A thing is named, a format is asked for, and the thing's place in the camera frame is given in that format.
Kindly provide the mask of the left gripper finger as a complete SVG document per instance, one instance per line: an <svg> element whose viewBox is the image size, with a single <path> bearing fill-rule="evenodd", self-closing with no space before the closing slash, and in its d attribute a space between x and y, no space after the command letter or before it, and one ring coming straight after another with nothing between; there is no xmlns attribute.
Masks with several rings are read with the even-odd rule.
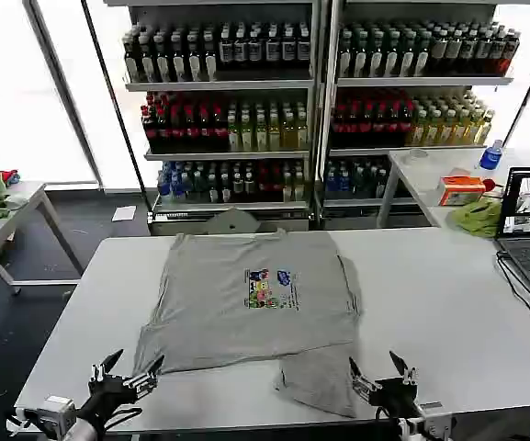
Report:
<svg viewBox="0 0 530 441"><path fill-rule="evenodd" d="M100 364L93 365L90 382L100 382L102 381L106 374L108 374L111 369L118 363L119 359L123 354L123 350L119 349L118 351L106 356Z"/></svg>
<svg viewBox="0 0 530 441"><path fill-rule="evenodd" d="M159 356L145 372L123 381L123 387L133 400L140 400L156 388L163 361L164 356Z"/></svg>

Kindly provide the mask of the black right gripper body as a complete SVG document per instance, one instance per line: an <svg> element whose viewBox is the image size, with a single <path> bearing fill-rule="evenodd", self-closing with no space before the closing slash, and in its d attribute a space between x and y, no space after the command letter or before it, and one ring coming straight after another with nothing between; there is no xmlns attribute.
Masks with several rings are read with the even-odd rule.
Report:
<svg viewBox="0 0 530 441"><path fill-rule="evenodd" d="M403 378L379 379L369 394L369 404L383 408L388 416L418 416L416 403L418 386Z"/></svg>

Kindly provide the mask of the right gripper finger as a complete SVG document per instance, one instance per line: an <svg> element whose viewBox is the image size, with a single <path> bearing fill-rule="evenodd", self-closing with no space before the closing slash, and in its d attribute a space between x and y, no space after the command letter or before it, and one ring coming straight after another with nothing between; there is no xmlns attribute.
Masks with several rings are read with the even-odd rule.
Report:
<svg viewBox="0 0 530 441"><path fill-rule="evenodd" d="M370 401L380 390L380 386L376 382L368 379L351 357L348 358L348 361L354 392L364 401Z"/></svg>
<svg viewBox="0 0 530 441"><path fill-rule="evenodd" d="M389 352L390 359L399 376L397 381L404 386L416 386L418 383L418 372L415 367L409 367L405 360L395 352Z"/></svg>

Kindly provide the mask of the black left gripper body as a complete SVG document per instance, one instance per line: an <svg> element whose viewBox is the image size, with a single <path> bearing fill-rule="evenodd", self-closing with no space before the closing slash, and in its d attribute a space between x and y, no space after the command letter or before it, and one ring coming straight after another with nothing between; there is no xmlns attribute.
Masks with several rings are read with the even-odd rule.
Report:
<svg viewBox="0 0 530 441"><path fill-rule="evenodd" d="M108 375L89 383L90 396L76 416L87 422L107 422L117 409L137 400L134 389L124 385L124 378Z"/></svg>

